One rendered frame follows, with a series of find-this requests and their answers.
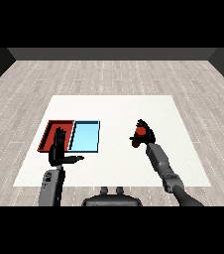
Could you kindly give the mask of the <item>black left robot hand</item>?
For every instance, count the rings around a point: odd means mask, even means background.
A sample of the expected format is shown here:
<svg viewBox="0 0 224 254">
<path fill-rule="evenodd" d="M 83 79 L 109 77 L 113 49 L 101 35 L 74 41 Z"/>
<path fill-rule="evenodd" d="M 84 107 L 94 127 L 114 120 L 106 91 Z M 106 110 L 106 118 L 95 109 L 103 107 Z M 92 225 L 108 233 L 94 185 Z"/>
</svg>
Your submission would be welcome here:
<svg viewBox="0 0 224 254">
<path fill-rule="evenodd" d="M 60 127 L 56 128 L 54 142 L 49 151 L 49 163 L 52 167 L 61 166 L 63 164 L 75 164 L 83 160 L 83 156 L 69 156 L 64 155 L 64 141 L 66 132 Z"/>
</svg>

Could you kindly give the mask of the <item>dark grey robot body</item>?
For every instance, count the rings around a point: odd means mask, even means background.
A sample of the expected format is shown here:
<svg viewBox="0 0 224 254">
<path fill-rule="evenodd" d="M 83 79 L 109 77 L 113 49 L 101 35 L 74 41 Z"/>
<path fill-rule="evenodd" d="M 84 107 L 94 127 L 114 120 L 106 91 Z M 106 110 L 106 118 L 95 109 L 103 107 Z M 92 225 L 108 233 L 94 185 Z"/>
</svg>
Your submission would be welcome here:
<svg viewBox="0 0 224 254">
<path fill-rule="evenodd" d="M 122 187 L 116 188 L 115 194 L 109 194 L 107 187 L 102 187 L 99 195 L 86 198 L 82 206 L 142 206 L 136 197 L 125 195 Z"/>
</svg>

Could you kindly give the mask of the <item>shallow red open box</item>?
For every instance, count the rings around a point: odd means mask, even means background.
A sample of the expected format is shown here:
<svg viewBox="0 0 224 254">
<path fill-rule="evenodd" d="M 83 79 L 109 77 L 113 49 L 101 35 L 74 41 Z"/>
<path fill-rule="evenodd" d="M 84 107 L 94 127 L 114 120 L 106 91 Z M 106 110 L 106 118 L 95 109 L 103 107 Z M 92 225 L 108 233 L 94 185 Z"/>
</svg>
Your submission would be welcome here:
<svg viewBox="0 0 224 254">
<path fill-rule="evenodd" d="M 67 153 L 69 151 L 69 141 L 73 124 L 73 120 L 50 120 L 38 147 L 38 152 L 48 153 L 50 151 L 51 145 L 54 143 L 56 129 L 60 128 L 65 132 L 64 151 Z"/>
</svg>

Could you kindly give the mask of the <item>shallow light blue open box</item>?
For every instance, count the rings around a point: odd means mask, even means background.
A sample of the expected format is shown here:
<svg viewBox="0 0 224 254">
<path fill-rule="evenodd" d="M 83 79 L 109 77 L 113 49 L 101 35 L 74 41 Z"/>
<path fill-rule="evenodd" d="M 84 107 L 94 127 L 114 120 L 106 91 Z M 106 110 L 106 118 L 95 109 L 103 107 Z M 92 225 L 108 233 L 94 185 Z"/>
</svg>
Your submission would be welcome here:
<svg viewBox="0 0 224 254">
<path fill-rule="evenodd" d="M 97 153 L 99 130 L 100 122 L 98 120 L 76 120 L 67 150 L 70 153 Z"/>
</svg>

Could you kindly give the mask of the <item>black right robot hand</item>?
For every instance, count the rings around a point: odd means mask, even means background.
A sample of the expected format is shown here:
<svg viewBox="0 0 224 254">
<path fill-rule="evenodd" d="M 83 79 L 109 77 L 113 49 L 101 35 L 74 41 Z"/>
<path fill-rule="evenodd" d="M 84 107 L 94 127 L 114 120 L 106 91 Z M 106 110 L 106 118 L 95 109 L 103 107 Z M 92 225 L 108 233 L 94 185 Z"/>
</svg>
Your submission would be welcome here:
<svg viewBox="0 0 224 254">
<path fill-rule="evenodd" d="M 149 143 L 156 143 L 156 137 L 154 134 L 154 131 L 149 127 L 149 125 L 143 120 L 143 119 L 139 119 L 137 124 L 136 124 L 136 128 L 137 127 L 144 127 L 146 129 L 146 135 L 144 138 L 144 142 L 146 145 L 148 145 Z"/>
</svg>

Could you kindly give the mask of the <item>small red can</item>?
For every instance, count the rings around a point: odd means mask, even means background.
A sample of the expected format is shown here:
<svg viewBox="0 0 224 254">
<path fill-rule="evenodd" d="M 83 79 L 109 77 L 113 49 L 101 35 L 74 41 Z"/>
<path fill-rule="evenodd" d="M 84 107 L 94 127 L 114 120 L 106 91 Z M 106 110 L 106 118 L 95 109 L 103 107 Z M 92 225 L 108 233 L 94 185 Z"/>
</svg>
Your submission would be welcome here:
<svg viewBox="0 0 224 254">
<path fill-rule="evenodd" d="M 137 127 L 132 140 L 132 146 L 138 148 L 143 142 L 146 135 L 146 129 L 144 127 Z"/>
</svg>

